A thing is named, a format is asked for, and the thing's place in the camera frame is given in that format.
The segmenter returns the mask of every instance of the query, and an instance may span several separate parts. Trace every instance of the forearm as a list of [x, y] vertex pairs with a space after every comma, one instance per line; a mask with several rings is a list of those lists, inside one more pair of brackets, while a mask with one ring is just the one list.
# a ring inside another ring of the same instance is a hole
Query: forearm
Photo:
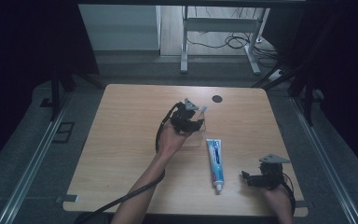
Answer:
[[[158, 179], [164, 171], [169, 159], [169, 156], [161, 156], [160, 154], [157, 154], [151, 161], [147, 169], [144, 171], [144, 173], [132, 186], [130, 192], [137, 190], [144, 185], [149, 184], [154, 180]], [[142, 192], [139, 195], [136, 195], [131, 199], [128, 199], [124, 203], [121, 203], [111, 223], [142, 223], [155, 189], [156, 186], [147, 189], [146, 191]]]
[[294, 224], [292, 205], [286, 189], [280, 185], [273, 190], [261, 189], [269, 208], [275, 213], [280, 224]]

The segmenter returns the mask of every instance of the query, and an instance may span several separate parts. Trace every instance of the cable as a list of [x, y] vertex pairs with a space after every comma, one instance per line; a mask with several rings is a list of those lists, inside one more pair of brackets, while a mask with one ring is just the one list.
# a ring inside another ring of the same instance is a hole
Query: cable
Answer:
[[231, 18], [233, 18], [234, 17], [234, 14], [238, 11], [238, 10], [240, 10], [240, 8], [239, 7], [237, 7], [233, 12], [232, 12], [232, 14], [231, 14]]
[[[255, 11], [256, 11], [256, 10], [257, 10], [257, 7], [255, 7]], [[252, 19], [255, 18], [255, 11], [254, 11], [254, 15], [253, 15]]]
[[289, 186], [284, 182], [284, 180], [280, 179], [280, 177], [277, 176], [274, 172], [271, 172], [270, 169], [268, 169], [266, 167], [265, 167], [265, 169], [268, 171], [269, 174], [271, 174], [273, 176], [273, 178], [275, 178], [276, 180], [278, 180], [281, 183], [281, 185], [286, 189], [287, 193], [289, 194], [289, 200], [290, 200], [290, 204], [292, 205], [292, 216], [293, 216], [296, 211], [296, 198], [295, 198], [295, 189], [293, 188], [292, 180], [290, 179], [290, 177], [287, 174], [282, 172], [282, 174], [287, 177], [287, 179], [290, 182], [290, 185], [292, 186], [292, 188], [290, 189]]
[[240, 18], [240, 17], [241, 17], [242, 12], [243, 12], [243, 7], [241, 8], [241, 12], [240, 12], [240, 15], [238, 16], [238, 18]]
[[[251, 37], [246, 33], [243, 33], [243, 34], [246, 36], [245, 41], [247, 43], [250, 43], [251, 42]], [[270, 52], [278, 52], [275, 49], [260, 49], [260, 48], [258, 48], [256, 46], [254, 46], [254, 48], [255, 48], [256, 53], [259, 54], [259, 55], [264, 55], [264, 56], [267, 56], [267, 57], [273, 58], [273, 59], [278, 59], [278, 57], [279, 57], [278, 54], [270, 53]]]
[[208, 11], [208, 7], [205, 7], [206, 13], [208, 13], [209, 17], [212, 17], [211, 14]]
[[[247, 43], [248, 41], [246, 41], [246, 39], [244, 37], [241, 37], [241, 36], [238, 36], [238, 35], [234, 35], [234, 33], [232, 33], [230, 36], [226, 37], [225, 39], [225, 44], [221, 45], [221, 46], [210, 46], [210, 45], [206, 45], [206, 44], [202, 44], [202, 43], [198, 43], [198, 42], [193, 42], [191, 40], [189, 40], [187, 38], [187, 41], [190, 43], [190, 44], [193, 44], [193, 45], [201, 45], [201, 46], [204, 46], [204, 47], [207, 47], [207, 48], [211, 48], [211, 49], [220, 49], [222, 47], [225, 47], [225, 46], [229, 46], [231, 47], [232, 49], [242, 49]], [[240, 43], [239, 46], [233, 46], [231, 44], [231, 41], [237, 41], [238, 43]]]
[[[172, 109], [167, 113], [167, 115], [165, 116], [165, 118], [162, 120], [162, 122], [159, 124], [159, 127], [158, 127], [158, 131], [157, 131], [157, 134], [156, 134], [156, 153], [158, 152], [158, 149], [159, 149], [159, 137], [161, 136], [161, 132], [162, 132], [162, 129], [165, 125], [165, 123], [167, 122], [167, 120], [170, 118], [173, 110], [179, 105], [178, 104], [175, 104]], [[135, 191], [131, 192], [131, 193], [128, 193], [126, 195], [124, 195], [123, 197], [111, 202], [111, 203], [108, 203], [107, 205], [104, 205], [103, 207], [99, 208], [98, 210], [92, 212], [91, 214], [81, 218], [80, 220], [76, 221], [75, 224], [81, 224], [81, 223], [84, 223], [85, 221], [89, 220], [90, 218], [92, 217], [95, 217], [96, 215], [98, 214], [101, 214], [103, 211], [106, 211], [107, 209], [119, 204], [119, 203], [124, 203], [125, 201], [127, 201], [128, 199], [144, 192], [145, 190], [147, 189], [150, 189], [152, 188], [153, 186], [157, 185], [159, 182], [161, 182], [161, 180], [164, 178], [165, 176], [165, 170], [162, 172], [162, 174], [154, 181], [144, 185], [143, 187], [140, 187], [139, 189], [136, 189]]]
[[247, 7], [247, 8], [246, 8], [246, 11], [245, 11], [245, 16], [244, 16], [245, 19], [246, 19], [246, 17], [248, 16], [248, 11], [249, 11], [249, 8]]

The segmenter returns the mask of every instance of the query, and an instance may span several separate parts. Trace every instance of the wooden table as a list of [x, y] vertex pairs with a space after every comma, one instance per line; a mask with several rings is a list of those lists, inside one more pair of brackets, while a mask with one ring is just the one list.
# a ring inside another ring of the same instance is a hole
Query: wooden table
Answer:
[[[221, 103], [212, 98], [219, 95]], [[188, 97], [207, 105], [204, 138], [222, 139], [225, 185], [212, 184], [206, 142], [184, 147], [166, 168], [148, 213], [218, 216], [271, 216], [258, 189], [248, 187], [241, 170], [260, 175], [259, 158], [269, 153], [289, 159], [269, 99], [261, 89], [109, 85], [103, 95], [65, 202], [67, 211], [94, 211], [125, 195], [155, 155], [155, 137], [171, 107]], [[283, 165], [302, 201], [290, 163]], [[117, 206], [108, 210], [115, 212]], [[307, 208], [296, 210], [303, 217]]]

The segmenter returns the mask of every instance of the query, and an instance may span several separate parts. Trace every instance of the black curtain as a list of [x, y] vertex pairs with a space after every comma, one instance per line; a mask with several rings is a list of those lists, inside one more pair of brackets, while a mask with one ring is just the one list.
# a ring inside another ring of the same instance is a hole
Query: black curtain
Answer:
[[72, 74], [99, 74], [77, 3], [0, 0], [0, 150], [53, 73], [67, 91]]
[[325, 115], [358, 157], [358, 1], [350, 1], [316, 63]]

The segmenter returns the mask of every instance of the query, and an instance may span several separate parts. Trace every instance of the aluminum rail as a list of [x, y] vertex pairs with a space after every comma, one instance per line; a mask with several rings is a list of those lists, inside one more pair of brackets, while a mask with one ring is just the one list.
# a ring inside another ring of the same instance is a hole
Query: aluminum rail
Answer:
[[356, 205], [351, 199], [351, 195], [348, 193], [347, 189], [345, 188], [345, 185], [341, 182], [336, 172], [336, 169], [334, 168], [327, 153], [325, 152], [324, 146], [319, 140], [319, 137], [316, 134], [315, 130], [311, 126], [309, 126], [309, 124], [305, 120], [302, 113], [302, 107], [299, 101], [295, 100], [294, 98], [291, 99], [293, 105], [296, 108], [296, 113], [298, 115], [298, 118], [300, 119], [301, 125], [303, 126], [308, 138], [310, 139], [316, 157], [318, 158], [320, 164], [322, 165], [322, 168], [324, 169], [327, 179], [329, 180], [330, 185], [333, 188], [333, 191], [335, 192], [339, 203], [341, 204], [342, 210], [344, 211], [348, 221], [351, 224], [358, 224], [358, 212]]
[[50, 143], [54, 137], [54, 134], [57, 132], [58, 127], [60, 126], [63, 115], [65, 114], [66, 108], [68, 106], [69, 100], [71, 98], [71, 93], [66, 93], [62, 97], [62, 109], [57, 115], [57, 118], [54, 121], [51, 121], [45, 135], [39, 143], [33, 157], [31, 158], [26, 170], [22, 174], [19, 182], [17, 183], [16, 188], [14, 188], [11, 193], [5, 208], [3, 209], [0, 215], [0, 224], [13, 223], [14, 218], [20, 210], [22, 202], [25, 199], [28, 189], [31, 187], [34, 177], [45, 158], [46, 152], [50, 146]]

